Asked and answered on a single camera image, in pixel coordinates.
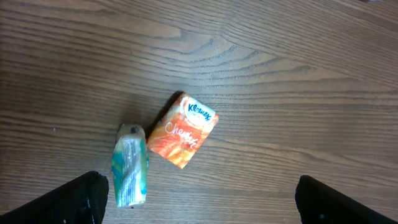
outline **plastic packaging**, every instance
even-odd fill
[[[147,194],[149,158],[145,132],[139,125],[123,124],[112,157],[117,207],[143,204]]]
[[[181,94],[148,138],[148,148],[184,168],[218,122],[218,114]]]

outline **kleenex logo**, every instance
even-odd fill
[[[209,121],[211,119],[211,115],[204,111],[202,108],[199,108],[198,105],[189,104],[188,111],[194,111],[196,113],[202,114],[205,117],[206,121]]]

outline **brown wooden surface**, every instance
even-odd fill
[[[398,1],[0,1],[0,211],[89,171],[177,90],[220,121],[105,223],[300,223],[303,174],[398,220]]]

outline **orange tissue packet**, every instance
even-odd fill
[[[218,114],[182,93],[148,138],[148,148],[184,168],[218,122]]]

